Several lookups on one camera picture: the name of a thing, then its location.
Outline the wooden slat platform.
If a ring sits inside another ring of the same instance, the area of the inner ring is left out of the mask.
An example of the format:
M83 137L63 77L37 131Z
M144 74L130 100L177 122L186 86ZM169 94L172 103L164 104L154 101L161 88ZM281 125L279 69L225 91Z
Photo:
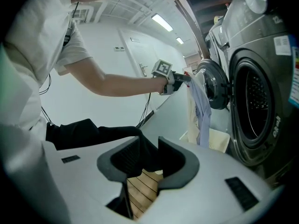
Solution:
M158 182L163 171L148 172L145 169L137 177L127 179L129 204L133 219L139 219L157 198Z

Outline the dark front-load washing machine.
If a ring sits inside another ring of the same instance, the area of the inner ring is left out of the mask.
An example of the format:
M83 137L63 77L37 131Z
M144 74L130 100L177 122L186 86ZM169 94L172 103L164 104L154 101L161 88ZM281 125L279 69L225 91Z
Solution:
M232 0L219 37L221 66L204 59L198 75L229 109L232 156L277 187L299 156L299 40L270 0Z

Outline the person's white t-shirt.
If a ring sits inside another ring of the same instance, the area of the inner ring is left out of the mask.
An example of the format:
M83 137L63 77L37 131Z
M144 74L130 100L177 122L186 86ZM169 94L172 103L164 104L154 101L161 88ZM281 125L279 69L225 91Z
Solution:
M28 0L4 39L4 49L31 94L17 126L46 137L39 89L53 69L90 58L76 22L71 0Z

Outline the person's left forearm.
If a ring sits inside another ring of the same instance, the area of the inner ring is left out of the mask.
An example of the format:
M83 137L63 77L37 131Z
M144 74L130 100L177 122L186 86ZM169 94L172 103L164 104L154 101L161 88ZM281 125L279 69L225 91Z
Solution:
M106 97L129 97L163 91L167 84L164 77L133 78L105 73L93 58L65 66L84 87Z

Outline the ceiling air vent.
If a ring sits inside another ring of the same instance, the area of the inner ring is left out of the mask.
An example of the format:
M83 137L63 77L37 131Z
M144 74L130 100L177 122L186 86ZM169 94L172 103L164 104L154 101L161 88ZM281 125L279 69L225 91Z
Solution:
M78 23L89 23L92 17L93 10L87 7L77 8L72 13L72 18L76 20Z

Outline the person's black trousers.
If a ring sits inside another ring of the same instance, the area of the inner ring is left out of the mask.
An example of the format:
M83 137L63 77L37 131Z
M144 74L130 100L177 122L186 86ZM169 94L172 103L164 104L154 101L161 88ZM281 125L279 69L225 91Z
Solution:
M48 123L46 128L46 141L53 143L56 150L88 147L136 136L139 137L140 156L128 171L128 176L139 176L143 169L148 172L162 170L157 147L135 126L97 127L90 119L85 119L61 126Z

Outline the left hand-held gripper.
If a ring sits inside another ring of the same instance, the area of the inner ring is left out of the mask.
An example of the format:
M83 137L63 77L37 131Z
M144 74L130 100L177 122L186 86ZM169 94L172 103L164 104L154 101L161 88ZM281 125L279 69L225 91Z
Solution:
M178 91L184 82L191 81L189 75L178 74L172 70L172 66L171 63L159 59L152 69L151 74L153 77L164 77L167 80L167 84L163 87L161 95L171 95Z

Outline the striped garment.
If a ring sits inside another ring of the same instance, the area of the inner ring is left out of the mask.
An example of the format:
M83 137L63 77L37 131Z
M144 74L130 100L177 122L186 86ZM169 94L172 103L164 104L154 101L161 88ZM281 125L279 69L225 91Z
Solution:
M211 106L206 94L204 85L192 73L188 73L191 80L188 86L191 97L195 102L196 117L198 119L199 134L197 136L197 145L209 149L209 129L211 122Z

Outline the cream plastic basket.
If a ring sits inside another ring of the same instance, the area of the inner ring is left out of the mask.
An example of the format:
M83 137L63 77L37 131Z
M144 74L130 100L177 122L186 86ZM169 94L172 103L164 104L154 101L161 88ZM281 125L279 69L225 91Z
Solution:
M191 131L188 133L186 131L181 137L181 141L189 142L192 144L197 144L197 138L199 137L199 130ZM217 150L219 152L225 153L230 141L230 136L228 133L217 131L214 129L209 129L209 148Z

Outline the cream clothes garment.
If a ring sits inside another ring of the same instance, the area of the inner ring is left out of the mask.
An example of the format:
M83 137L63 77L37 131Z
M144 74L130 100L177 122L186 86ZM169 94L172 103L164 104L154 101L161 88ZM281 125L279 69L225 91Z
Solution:
M198 118L196 115L196 103L191 96L189 90L187 90L187 118L188 129L187 138L190 143L197 145L199 137Z

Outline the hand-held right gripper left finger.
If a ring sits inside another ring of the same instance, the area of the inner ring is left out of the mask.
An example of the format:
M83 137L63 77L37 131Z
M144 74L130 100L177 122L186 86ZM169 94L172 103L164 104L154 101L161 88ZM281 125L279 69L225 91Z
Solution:
M123 185L108 180L97 165L105 152L134 141L59 152L48 142L12 138L6 141L6 173L25 203L50 224L134 224L108 208Z

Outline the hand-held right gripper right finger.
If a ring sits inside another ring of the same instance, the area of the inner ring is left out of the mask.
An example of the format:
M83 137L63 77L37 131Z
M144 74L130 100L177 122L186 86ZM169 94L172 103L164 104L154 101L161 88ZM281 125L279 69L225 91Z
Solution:
M257 224L284 190L216 150L164 137L158 149L164 177L140 224Z

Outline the grey appliance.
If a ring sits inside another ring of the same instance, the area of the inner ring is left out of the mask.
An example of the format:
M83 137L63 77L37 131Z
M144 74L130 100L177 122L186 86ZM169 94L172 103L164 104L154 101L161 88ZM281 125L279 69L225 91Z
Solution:
M219 51L223 52L223 45L221 44L219 34L221 32L221 26L224 20L224 16L216 16L215 18L217 18L218 20L210 28L207 36L205 37L205 43L210 54L210 59L221 66L221 56Z

